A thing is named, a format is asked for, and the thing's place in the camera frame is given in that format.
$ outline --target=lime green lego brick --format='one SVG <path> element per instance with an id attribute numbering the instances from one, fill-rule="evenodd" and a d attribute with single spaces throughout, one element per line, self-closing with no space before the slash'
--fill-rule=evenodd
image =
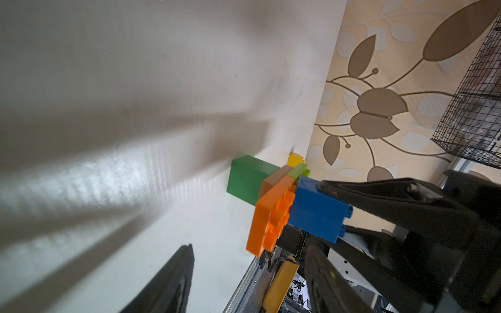
<path id="1" fill-rule="evenodd" d="M 291 176 L 292 178 L 297 180 L 305 170 L 306 170 L 306 164 L 299 163 L 294 169 L 292 169 L 292 171 L 290 171 L 287 174 L 287 176 Z"/>

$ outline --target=wire mesh basket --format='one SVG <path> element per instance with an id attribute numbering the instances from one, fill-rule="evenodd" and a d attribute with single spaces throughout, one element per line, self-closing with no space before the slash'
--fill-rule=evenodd
<path id="1" fill-rule="evenodd" d="M 432 141 L 449 154 L 501 169 L 501 15 L 494 22 Z"/>

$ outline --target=brown lego brick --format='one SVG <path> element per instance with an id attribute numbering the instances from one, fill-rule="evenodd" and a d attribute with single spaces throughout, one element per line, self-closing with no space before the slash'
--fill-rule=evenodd
<path id="1" fill-rule="evenodd" d="M 289 165 L 284 165 L 275 173 L 268 176 L 267 179 L 263 180 L 261 183 L 261 191 L 259 192 L 259 199 L 264 196 L 273 186 L 275 186 L 282 178 L 284 178 L 293 167 Z"/>

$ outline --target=stacked lego bricks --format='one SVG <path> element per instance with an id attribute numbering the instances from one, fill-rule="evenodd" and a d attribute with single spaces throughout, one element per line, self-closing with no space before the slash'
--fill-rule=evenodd
<path id="1" fill-rule="evenodd" d="M 351 206 L 319 191 L 309 174 L 296 153 L 283 167 L 248 155 L 232 161 L 227 192 L 256 207 L 247 251 L 272 252 L 286 224 L 331 242 L 344 234 Z"/>

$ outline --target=floral wallpaper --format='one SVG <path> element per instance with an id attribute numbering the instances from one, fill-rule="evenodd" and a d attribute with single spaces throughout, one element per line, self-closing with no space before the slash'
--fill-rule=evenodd
<path id="1" fill-rule="evenodd" d="M 436 182 L 430 138 L 499 0 L 349 0 L 306 161 L 315 179 Z"/>

